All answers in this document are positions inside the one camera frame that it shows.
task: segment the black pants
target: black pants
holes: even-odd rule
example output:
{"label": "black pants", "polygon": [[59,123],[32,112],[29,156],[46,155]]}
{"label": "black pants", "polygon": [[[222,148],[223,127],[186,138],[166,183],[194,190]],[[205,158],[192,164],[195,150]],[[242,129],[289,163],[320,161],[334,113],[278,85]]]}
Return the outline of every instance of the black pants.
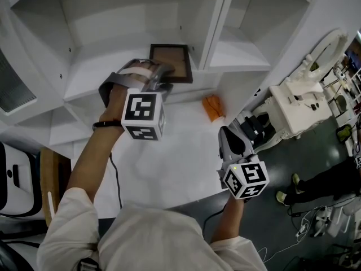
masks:
{"label": "black pants", "polygon": [[335,165],[323,173],[319,173],[308,181],[300,181],[298,184],[302,194],[287,194],[284,204],[305,203],[323,196],[340,197],[353,191],[359,194],[361,177],[356,169],[353,158]]}

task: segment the sleeve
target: sleeve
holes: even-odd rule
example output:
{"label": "sleeve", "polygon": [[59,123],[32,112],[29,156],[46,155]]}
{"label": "sleeve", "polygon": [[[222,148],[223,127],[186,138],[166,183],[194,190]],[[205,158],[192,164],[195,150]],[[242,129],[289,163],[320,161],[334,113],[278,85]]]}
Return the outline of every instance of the sleeve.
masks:
{"label": "sleeve", "polygon": [[267,271],[252,241],[243,237],[235,237],[212,243],[213,251],[233,270]]}
{"label": "sleeve", "polygon": [[81,259],[98,261],[98,216],[83,189],[67,190],[37,254],[40,271],[75,270]]}

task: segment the white shirt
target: white shirt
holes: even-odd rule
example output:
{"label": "white shirt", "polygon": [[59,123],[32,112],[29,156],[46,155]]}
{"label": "white shirt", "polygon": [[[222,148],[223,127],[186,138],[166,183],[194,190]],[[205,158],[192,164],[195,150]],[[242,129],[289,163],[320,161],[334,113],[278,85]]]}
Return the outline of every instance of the white shirt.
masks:
{"label": "white shirt", "polygon": [[267,270],[250,240],[208,245],[196,220],[175,212],[123,208],[99,241],[96,210],[79,188],[65,192],[43,243],[41,271],[76,270],[91,257],[103,271]]}

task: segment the box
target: box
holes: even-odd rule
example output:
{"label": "box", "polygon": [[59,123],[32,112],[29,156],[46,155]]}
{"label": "box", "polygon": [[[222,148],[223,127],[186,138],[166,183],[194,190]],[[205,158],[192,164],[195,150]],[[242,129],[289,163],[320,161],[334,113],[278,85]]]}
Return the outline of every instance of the box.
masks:
{"label": "box", "polygon": [[223,178],[236,199],[258,196],[268,185],[266,165],[263,161],[230,165]]}
{"label": "box", "polygon": [[121,123],[133,139],[161,140],[165,125],[161,93],[141,93],[138,89],[128,89]]}

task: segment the wrist strap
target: wrist strap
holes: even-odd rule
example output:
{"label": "wrist strap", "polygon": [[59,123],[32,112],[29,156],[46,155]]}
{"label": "wrist strap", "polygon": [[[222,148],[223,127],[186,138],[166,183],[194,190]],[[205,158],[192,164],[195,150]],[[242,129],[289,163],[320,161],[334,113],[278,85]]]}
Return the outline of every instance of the wrist strap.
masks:
{"label": "wrist strap", "polygon": [[120,120],[113,120],[113,121],[99,121],[98,123],[93,124],[93,131],[96,128],[105,128],[107,126],[120,126],[123,127]]}

